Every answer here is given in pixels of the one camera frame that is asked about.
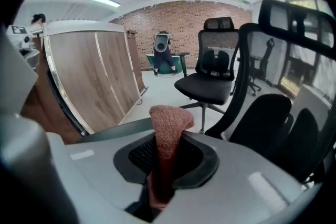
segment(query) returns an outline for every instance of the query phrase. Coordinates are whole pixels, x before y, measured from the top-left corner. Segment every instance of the fluorescent light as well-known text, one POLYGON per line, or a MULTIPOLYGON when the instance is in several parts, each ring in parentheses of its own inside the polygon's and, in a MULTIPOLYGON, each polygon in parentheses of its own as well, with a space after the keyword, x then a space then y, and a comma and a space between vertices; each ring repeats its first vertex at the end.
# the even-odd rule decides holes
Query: fluorescent light
POLYGON ((104 4, 110 5, 110 6, 115 7, 115 8, 120 6, 120 4, 118 2, 115 2, 115 1, 112 1, 112 0, 93 0, 93 1, 104 3, 104 4))

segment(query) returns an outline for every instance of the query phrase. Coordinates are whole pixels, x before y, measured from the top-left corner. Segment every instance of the pink towel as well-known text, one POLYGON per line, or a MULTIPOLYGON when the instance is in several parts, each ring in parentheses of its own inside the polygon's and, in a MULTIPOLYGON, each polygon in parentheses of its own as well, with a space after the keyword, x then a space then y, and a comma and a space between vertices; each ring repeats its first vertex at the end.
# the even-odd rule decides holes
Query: pink towel
POLYGON ((193 115, 168 105, 151 107, 149 114, 155 131, 159 165, 148 176, 149 201, 152 208, 163 210, 173 197, 171 188, 177 146, 183 130, 194 126, 193 115))

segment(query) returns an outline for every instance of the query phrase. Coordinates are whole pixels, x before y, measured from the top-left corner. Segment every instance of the black office chair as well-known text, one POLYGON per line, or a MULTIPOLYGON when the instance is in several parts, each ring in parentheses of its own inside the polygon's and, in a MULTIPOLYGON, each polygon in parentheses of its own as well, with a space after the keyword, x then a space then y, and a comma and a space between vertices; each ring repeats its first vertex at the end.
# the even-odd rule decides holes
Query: black office chair
POLYGON ((259 68, 256 68, 255 62, 258 60, 258 58, 251 56, 250 57, 250 63, 251 63, 251 72, 250 72, 250 82, 249 86, 253 90, 253 96, 256 96, 256 90, 255 88, 258 89, 258 91, 261 91, 261 87, 255 84, 255 79, 261 79, 265 80, 266 78, 266 70, 267 70, 267 65, 268 65, 268 59, 272 53, 273 47, 274 47, 274 39, 270 38, 266 42, 266 50, 264 56, 260 60, 259 68))
POLYGON ((223 110, 214 105, 225 104, 230 96, 232 81, 235 78, 233 67, 238 51, 238 30, 234 28, 231 17, 207 19, 204 29, 198 33, 198 41, 200 50, 196 73, 178 80, 175 87, 197 101, 181 108, 202 108, 200 133, 204 133, 206 108, 224 114, 223 110), (230 56, 223 48, 231 48, 231 62, 230 56))
POLYGON ((291 109, 290 99, 281 94, 259 96, 248 108, 229 138, 264 157, 277 146, 291 109))
POLYGON ((302 109, 283 144, 270 160, 304 182, 312 173, 311 160, 318 140, 317 122, 308 109, 302 109))

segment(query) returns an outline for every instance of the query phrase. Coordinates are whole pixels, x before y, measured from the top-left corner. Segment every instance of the red brick wall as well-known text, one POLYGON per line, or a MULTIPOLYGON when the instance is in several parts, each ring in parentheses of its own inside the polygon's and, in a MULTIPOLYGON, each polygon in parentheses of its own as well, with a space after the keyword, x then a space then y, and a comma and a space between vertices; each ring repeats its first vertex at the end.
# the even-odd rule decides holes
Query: red brick wall
POLYGON ((235 28, 252 22, 250 11, 236 6, 214 2, 176 1, 138 9, 114 19, 112 23, 121 24, 125 29, 136 30, 136 42, 141 68, 150 67, 146 54, 153 51, 153 36, 167 30, 172 36, 172 52, 190 52, 186 56, 187 66, 196 66, 198 57, 198 32, 208 18, 232 17, 235 28))

